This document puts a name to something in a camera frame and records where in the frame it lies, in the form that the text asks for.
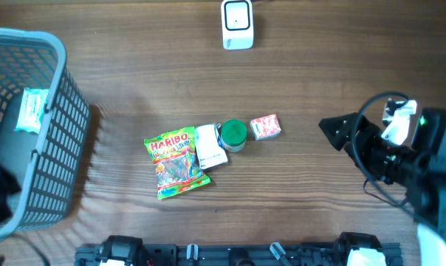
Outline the red white tissue packet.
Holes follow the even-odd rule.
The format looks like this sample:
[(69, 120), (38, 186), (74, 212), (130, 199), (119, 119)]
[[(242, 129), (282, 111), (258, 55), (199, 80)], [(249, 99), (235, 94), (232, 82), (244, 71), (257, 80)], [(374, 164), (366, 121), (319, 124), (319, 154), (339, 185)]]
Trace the red white tissue packet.
[(256, 140), (275, 137), (281, 133), (281, 127), (276, 114), (258, 117), (250, 121), (250, 128)]

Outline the green lid jar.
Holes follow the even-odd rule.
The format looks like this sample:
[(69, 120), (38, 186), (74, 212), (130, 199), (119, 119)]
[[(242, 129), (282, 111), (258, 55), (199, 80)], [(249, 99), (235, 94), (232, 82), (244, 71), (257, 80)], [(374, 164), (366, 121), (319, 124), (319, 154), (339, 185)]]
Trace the green lid jar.
[(221, 139), (225, 149), (239, 152), (247, 140), (247, 127), (240, 120), (228, 120), (221, 128)]

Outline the white paper pouch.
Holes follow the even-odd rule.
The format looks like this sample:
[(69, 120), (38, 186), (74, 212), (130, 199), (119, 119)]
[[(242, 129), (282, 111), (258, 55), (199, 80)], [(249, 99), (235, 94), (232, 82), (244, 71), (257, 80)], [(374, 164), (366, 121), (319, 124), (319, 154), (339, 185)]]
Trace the white paper pouch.
[(220, 127), (219, 123), (210, 123), (195, 128), (196, 153), (202, 170), (228, 163), (219, 135)]

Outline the Haribo gummy candy bag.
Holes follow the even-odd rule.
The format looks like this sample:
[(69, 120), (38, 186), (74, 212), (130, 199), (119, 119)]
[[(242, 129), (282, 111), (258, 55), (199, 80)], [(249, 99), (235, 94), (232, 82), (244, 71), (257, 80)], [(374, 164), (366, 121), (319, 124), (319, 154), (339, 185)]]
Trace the Haribo gummy candy bag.
[(196, 163), (195, 127), (188, 126), (144, 139), (157, 176), (157, 199), (163, 200), (210, 184)]

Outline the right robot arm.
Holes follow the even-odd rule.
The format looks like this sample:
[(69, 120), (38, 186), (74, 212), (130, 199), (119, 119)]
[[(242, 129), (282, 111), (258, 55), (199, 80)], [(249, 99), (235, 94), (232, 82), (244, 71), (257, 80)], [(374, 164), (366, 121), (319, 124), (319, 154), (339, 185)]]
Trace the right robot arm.
[(409, 146), (404, 144), (416, 110), (399, 102), (385, 106), (381, 129), (362, 112), (324, 118), (321, 131), (338, 151), (344, 150), (368, 182), (398, 184), (405, 198), (390, 204), (417, 223), (423, 265), (446, 265), (446, 109), (424, 108)]

